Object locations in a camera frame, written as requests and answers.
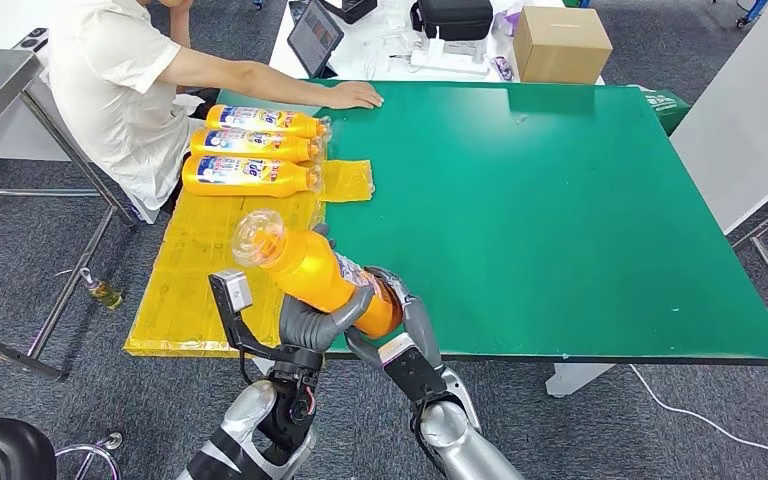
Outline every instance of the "robot finger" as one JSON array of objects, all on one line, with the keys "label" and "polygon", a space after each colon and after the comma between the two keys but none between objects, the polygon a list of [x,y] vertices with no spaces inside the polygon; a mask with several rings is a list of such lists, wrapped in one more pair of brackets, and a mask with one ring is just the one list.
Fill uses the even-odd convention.
[{"label": "robot finger", "polygon": [[346,345],[362,362],[374,368],[382,368],[378,348],[367,341],[355,327],[346,330]]}]

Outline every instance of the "cardboard box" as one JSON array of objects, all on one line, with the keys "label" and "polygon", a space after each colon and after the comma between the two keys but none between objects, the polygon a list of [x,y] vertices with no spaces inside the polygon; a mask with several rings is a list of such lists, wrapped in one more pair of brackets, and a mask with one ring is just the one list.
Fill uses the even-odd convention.
[{"label": "cardboard box", "polygon": [[590,8],[523,7],[514,36],[522,82],[593,84],[611,50]]}]

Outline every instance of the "tablet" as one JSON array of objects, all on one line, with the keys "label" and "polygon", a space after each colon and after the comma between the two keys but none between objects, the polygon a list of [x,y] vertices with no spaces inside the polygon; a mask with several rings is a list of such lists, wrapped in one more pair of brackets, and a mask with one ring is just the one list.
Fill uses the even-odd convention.
[{"label": "tablet", "polygon": [[299,57],[310,78],[318,78],[325,70],[331,52],[343,39],[343,31],[328,14],[319,0],[310,0],[302,12],[287,43]]}]

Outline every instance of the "man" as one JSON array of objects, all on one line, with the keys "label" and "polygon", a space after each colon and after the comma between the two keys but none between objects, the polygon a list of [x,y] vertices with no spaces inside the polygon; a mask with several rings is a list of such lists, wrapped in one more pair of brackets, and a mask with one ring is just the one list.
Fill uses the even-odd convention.
[{"label": "man", "polygon": [[151,26],[145,9],[150,1],[62,2],[51,30],[49,75],[58,110],[78,144],[149,210],[169,198],[190,134],[202,124],[173,105],[179,86],[336,109],[381,106],[367,83],[326,88],[261,63],[192,50],[192,0],[160,0],[169,8],[169,37]]}]

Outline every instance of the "yellow plastic sheet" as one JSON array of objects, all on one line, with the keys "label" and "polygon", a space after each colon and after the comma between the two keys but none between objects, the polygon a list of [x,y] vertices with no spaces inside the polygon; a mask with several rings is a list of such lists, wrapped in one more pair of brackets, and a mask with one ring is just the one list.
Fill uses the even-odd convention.
[{"label": "yellow plastic sheet", "polygon": [[369,160],[325,162],[325,186],[319,198],[323,202],[359,202],[372,198],[372,167]]},{"label": "yellow plastic sheet", "polygon": [[[237,223],[253,210],[275,210],[287,228],[307,229],[324,219],[325,201],[372,198],[368,161],[325,162],[324,179],[320,196],[307,192],[288,198],[199,197],[181,192],[125,350],[148,356],[239,355],[228,347],[207,275],[242,268],[231,257],[230,241]],[[253,298],[244,312],[246,324],[259,341],[277,345],[283,293],[260,269],[243,270]]]}]

